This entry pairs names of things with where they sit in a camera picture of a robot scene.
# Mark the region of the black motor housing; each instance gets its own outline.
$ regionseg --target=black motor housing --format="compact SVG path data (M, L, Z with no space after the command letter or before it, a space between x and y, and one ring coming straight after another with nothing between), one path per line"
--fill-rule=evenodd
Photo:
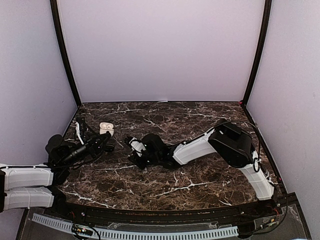
M217 124L223 122L226 120L221 119ZM208 142L234 168L243 168L254 163L252 153L255 147L250 134L232 123L218 126Z

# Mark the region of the cable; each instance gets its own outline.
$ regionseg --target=cable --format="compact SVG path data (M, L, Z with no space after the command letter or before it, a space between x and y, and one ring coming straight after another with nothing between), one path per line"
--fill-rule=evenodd
M252 128L253 128L253 130L254 130L254 132L256 133L256 136L257 136L257 138L258 138L258 161L260 160L260 153L261 153L261 134L260 134L260 131L259 131L259 129L258 129L258 127L255 125L255 124L253 124L253 123L251 123L251 122L249 122L249 121L245 121L245 120L229 120L229 121L224 121L224 122L221 122L221 123L218 123L218 124L216 124L216 125L214 125L213 127L211 127L208 131L206 131L204 134L209 134L213 129L216 129L216 128L218 128L218 127L220 127L220 126L223 126L223 125L225 125L225 124L230 124L230 123L245 123L245 124L249 124ZM192 141L194 141L194 140L196 140L196 139L198 139L198 138L200 138L200 137L202 137L204 134L201 134L200 136L197 136L196 138L193 138L192 140L189 140L189 141L187 141L186 143L190 143L190 142L192 142ZM256 169L256 166L255 166L255 159L253 159L253 169L254 169L254 171L257 173L257 172L259 172L259 170L260 170L260 163L258 163L258 165L259 165L259 167L258 167L258 169Z
M80 163L74 163L74 164L69 164L69 165L63 165L63 166L52 166L50 167L51 169L64 169L64 168L72 168L72 167L77 167L77 166L83 166L85 164L91 164L97 160L99 160L99 158L101 158L101 156L103 155L104 151L102 150L99 155L97 155L95 158L88 160L88 161L84 161L84 162L80 162Z
M262 227L262 228L257 228L257 229L255 229L255 230L253 230L253 231L250 231L250 232L239 232L239 235L262 235L262 234L268 234L268 233L274 231L275 229L277 229L277 228L284 222L284 220L286 219L287 213L288 213L288 207L289 207L289 206L288 206L288 193L287 193L286 191L285 191L284 193L285 193L285 198L286 198L286 201L285 201L285 213L284 213L283 218L278 222L278 224L277 224L273 229L271 229L271 230L269 230L269 231L258 232L258 231L264 229L264 228Z
M78 122L75 123L75 133L78 136L78 139L80 140L81 144L84 145L85 143L81 138L81 135L80 135L80 124Z
M273 209L276 212L276 217L280 219L280 214L276 208Z
M36 169L51 169L51 167L49 166L37 166L37 165L28 165L28 166L15 166L15 165L9 165L9 166L2 166L0 167L0 170L1 169L6 169L6 168L9 168L9 169L13 169L13 168L17 168L17 169L30 169L30 168L36 168Z
M58 212L56 212L56 211L53 211L52 209L51 209L51 211L54 212L54 213L56 213L56 214L58 214L58 215L59 215L60 217L62 217L63 219L66 218L66 216L64 216L64 215L62 215L62 214L60 214L60 213L58 213ZM85 222L76 221L76 215L74 214L73 211L71 211L69 214L72 214L72 215L73 215L73 221L72 221L73 224L81 224L81 225L84 225L84 226L90 228L91 230L93 230L93 231L96 233L96 235L98 236L98 239L101 240L101 236L100 236L99 232L98 232L94 227L89 226L89 225L88 225L87 223L85 223Z
M258 169L256 169L256 161L257 161L257 159L258 159L258 158L256 158L256 157L253 159L253 170L254 170L256 173L258 173L259 170L260 170L260 164L259 164L259 162L258 162Z

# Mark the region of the marble tabletop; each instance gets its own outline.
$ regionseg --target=marble tabletop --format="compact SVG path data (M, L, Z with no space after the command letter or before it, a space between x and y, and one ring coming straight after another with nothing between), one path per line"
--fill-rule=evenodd
M85 103L76 116L99 132L100 122L114 124L112 153L71 171L60 186L70 203L123 210L197 210L234 206L257 201L246 177L212 153L178 169L150 166L139 169L128 161L131 149L126 136L141 139L160 135L165 143L191 140L210 129L217 120L248 120L237 102L114 102ZM238 124L257 137L246 124ZM74 140L75 123L65 139ZM272 167L261 151L262 163L276 181Z

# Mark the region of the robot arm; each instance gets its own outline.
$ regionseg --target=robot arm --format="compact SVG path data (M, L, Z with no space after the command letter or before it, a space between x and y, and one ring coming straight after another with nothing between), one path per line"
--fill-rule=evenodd
M172 169L211 153L219 153L232 167L238 168L248 179L259 200L269 200L274 195L274 186L268 171L260 167L261 161L252 143L251 136L232 123L218 121L217 126L190 141L166 145L153 133L137 140L126 138L133 150L129 160L141 169L147 165L162 165Z
M79 144L65 141L57 134L45 146L49 154L48 162L38 165L0 164L0 213L13 208L49 208L54 202L65 198L55 186L65 182L70 169L91 163L103 152L114 150L114 146L108 143L113 134L113 125L107 127L97 134L84 120L77 119ZM85 161L86 156L90 156L91 160Z

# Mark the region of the white wall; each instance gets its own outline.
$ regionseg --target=white wall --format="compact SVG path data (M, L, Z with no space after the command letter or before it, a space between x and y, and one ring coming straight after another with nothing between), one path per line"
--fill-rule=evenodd
M46 143L76 108L50 1L0 0L0 163L46 162ZM16 239L22 212L0 213L0 239Z
M273 1L248 109L320 239L320 1Z
M240 101L264 0L59 0L83 102Z

